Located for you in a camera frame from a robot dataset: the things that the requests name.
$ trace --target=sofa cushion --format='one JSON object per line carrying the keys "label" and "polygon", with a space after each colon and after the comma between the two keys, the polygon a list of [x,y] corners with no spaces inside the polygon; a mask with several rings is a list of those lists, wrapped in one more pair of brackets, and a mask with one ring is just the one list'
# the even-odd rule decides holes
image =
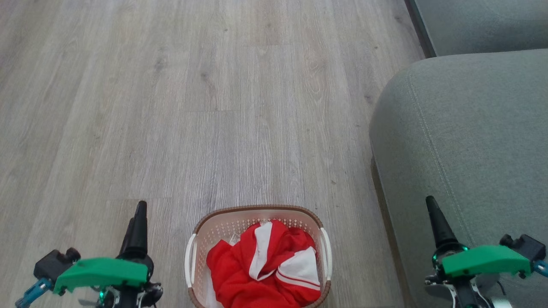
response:
{"label": "sofa cushion", "polygon": [[546,0],[411,1],[435,55],[548,48]]}
{"label": "sofa cushion", "polygon": [[[460,242],[505,233],[548,243],[548,50],[426,59],[379,98],[370,138],[414,300],[435,250],[425,197],[434,195]],[[502,275],[508,297],[546,304],[548,279]],[[500,295],[492,288],[489,295]]]}

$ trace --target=plastic basket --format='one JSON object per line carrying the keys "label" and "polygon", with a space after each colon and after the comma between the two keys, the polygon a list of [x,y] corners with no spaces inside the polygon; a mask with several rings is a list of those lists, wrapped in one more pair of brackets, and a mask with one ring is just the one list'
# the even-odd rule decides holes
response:
{"label": "plastic basket", "polygon": [[331,288],[333,261],[329,236],[322,222],[311,211],[296,206],[245,206],[222,209],[202,218],[194,229],[185,251],[185,278],[189,295],[198,308],[208,308],[206,302],[206,257],[221,239],[229,242],[260,221],[279,220],[288,227],[308,232],[316,244],[316,262],[321,296],[306,308],[318,307]]}

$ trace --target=red and white garment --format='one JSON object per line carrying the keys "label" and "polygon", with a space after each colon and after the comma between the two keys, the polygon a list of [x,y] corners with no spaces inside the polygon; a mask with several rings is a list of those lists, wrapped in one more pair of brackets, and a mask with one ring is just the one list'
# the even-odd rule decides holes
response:
{"label": "red and white garment", "polygon": [[224,308],[301,308],[320,297],[316,252],[305,231],[278,220],[255,224],[230,246],[207,256],[213,289]]}

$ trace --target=floor plank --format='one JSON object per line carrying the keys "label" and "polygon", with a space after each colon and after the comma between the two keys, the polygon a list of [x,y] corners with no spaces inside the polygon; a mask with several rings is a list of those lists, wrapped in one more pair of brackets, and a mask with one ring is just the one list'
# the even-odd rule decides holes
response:
{"label": "floor plank", "polygon": [[[323,307],[404,307],[371,167],[382,88],[423,58],[403,1],[0,2],[0,301],[51,249],[115,256],[149,202],[159,307],[190,307],[212,210],[295,204],[334,251]],[[75,307],[91,290],[45,296]]]}

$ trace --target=blue connector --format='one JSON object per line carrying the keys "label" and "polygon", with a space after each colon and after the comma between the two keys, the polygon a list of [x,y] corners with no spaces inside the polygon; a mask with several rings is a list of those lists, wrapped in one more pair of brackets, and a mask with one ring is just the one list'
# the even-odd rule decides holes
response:
{"label": "blue connector", "polygon": [[533,265],[533,269],[535,272],[543,275],[544,277],[548,278],[548,266],[544,261],[537,261]]}
{"label": "blue connector", "polygon": [[33,301],[38,299],[44,293],[52,289],[52,283],[49,280],[42,278],[34,286],[30,287],[23,297],[15,302],[17,308],[29,308]]}

